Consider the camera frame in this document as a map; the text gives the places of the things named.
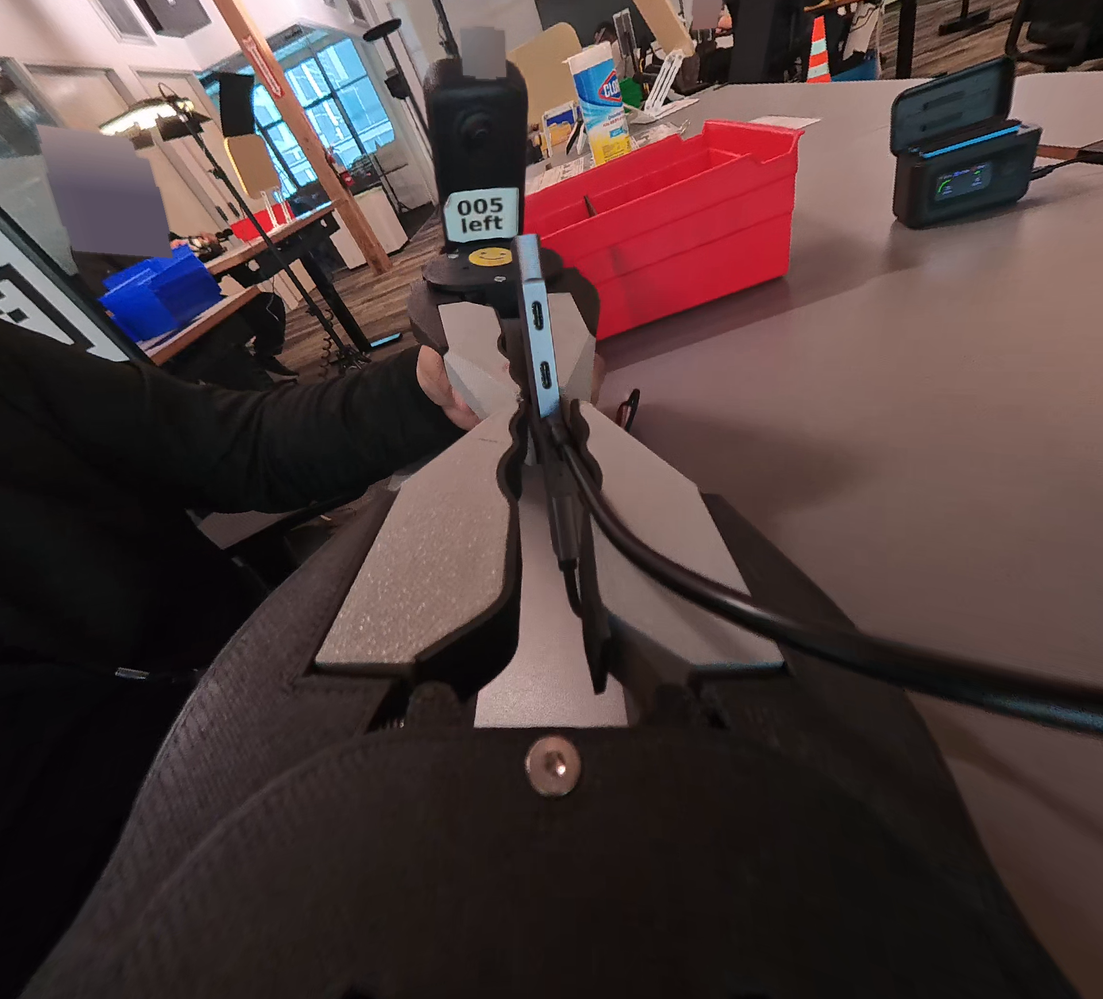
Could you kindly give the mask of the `blue storage bins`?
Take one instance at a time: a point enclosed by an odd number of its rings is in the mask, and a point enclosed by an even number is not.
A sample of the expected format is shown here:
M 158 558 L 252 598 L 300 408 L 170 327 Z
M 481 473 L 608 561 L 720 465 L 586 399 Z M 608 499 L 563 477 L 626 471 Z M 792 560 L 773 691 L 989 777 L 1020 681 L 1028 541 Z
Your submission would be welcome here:
M 188 246 L 108 275 L 98 301 L 132 341 L 144 344 L 174 334 L 216 305 L 223 293 L 205 264 Z

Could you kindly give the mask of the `red plastic bin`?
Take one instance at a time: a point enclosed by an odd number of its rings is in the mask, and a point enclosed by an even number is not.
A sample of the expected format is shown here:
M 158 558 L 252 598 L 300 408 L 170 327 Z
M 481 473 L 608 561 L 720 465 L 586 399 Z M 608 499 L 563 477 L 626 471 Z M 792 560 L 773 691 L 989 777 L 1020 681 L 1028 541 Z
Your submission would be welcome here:
M 595 286 L 600 341 L 782 279 L 803 133 L 706 121 L 533 192 L 524 232 Z

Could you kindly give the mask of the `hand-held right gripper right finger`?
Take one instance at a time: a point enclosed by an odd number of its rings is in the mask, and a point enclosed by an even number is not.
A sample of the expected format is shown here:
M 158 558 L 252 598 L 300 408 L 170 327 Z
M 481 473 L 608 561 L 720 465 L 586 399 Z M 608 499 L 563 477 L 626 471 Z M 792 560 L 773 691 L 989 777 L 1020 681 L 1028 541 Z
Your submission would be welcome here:
M 570 418 L 583 461 L 607 503 L 640 540 L 683 568 L 742 593 L 749 589 L 699 488 L 591 402 Z M 581 602 L 588 660 L 627 692 L 663 685 L 782 672 L 777 646 L 737 629 L 649 578 L 592 518 L 581 537 Z

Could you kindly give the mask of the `blue and black device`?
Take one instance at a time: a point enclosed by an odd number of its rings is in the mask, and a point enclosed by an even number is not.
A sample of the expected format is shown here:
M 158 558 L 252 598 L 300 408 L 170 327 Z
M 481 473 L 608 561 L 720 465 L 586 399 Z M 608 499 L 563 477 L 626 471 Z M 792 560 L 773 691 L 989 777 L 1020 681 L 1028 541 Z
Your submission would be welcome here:
M 889 135 L 896 221 L 919 230 L 1024 197 L 1042 130 L 1011 117 L 1014 84 L 1015 62 L 1002 56 L 897 96 Z

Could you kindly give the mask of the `white wipes canister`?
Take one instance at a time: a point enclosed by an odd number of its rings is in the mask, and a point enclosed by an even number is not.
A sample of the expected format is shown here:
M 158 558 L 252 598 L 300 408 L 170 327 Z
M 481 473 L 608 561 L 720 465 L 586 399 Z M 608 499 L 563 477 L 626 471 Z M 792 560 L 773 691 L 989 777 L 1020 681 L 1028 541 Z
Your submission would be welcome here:
M 565 60 L 596 166 L 632 151 L 614 50 L 608 41 Z

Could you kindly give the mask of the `grey usb hub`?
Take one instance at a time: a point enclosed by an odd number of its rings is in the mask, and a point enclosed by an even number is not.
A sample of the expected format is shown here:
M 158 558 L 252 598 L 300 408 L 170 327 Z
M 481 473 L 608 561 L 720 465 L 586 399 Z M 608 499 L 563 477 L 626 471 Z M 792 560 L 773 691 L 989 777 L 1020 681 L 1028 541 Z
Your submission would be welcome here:
M 520 275 L 520 316 L 531 354 L 531 397 L 539 417 L 552 421 L 559 418 L 561 402 L 540 243 L 535 234 L 521 234 L 515 238 L 514 249 Z

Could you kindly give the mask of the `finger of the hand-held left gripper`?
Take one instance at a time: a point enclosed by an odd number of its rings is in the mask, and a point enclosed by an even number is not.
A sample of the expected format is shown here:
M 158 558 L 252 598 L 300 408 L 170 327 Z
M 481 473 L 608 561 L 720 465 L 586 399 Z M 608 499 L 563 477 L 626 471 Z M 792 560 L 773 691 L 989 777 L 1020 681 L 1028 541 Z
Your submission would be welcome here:
M 439 307 L 447 342 L 443 362 L 453 391 L 481 420 L 513 415 L 520 399 L 494 308 L 458 302 Z
M 597 402 L 599 399 L 597 342 L 572 296 L 553 293 L 548 301 L 560 412 L 568 418 L 572 402 Z

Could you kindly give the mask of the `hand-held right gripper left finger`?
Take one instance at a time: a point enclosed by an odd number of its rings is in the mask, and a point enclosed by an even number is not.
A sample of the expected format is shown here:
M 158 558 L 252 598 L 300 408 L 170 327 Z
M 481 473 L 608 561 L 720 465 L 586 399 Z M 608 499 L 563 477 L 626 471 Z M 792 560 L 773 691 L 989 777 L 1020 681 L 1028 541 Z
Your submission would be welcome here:
M 520 634 L 522 409 L 492 413 L 409 477 L 381 523 L 315 669 L 492 681 Z

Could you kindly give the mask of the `black and white marker board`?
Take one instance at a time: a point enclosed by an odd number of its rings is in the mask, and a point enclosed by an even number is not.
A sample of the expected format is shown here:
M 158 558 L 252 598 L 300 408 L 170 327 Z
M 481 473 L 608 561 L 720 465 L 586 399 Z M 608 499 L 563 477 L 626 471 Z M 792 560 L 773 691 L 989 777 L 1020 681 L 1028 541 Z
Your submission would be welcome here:
M 150 365 L 144 352 L 69 278 L 2 210 L 2 323 L 103 359 Z

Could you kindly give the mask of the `person's left hand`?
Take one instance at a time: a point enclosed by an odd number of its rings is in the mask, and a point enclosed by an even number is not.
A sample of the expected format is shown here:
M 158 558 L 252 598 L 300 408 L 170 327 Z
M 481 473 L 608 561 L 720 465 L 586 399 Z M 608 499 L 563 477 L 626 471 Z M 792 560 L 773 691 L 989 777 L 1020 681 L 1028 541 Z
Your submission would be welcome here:
M 445 359 L 433 348 L 425 345 L 419 347 L 416 377 L 421 391 L 453 426 L 465 432 L 474 429 L 481 422 L 481 418 L 451 384 Z

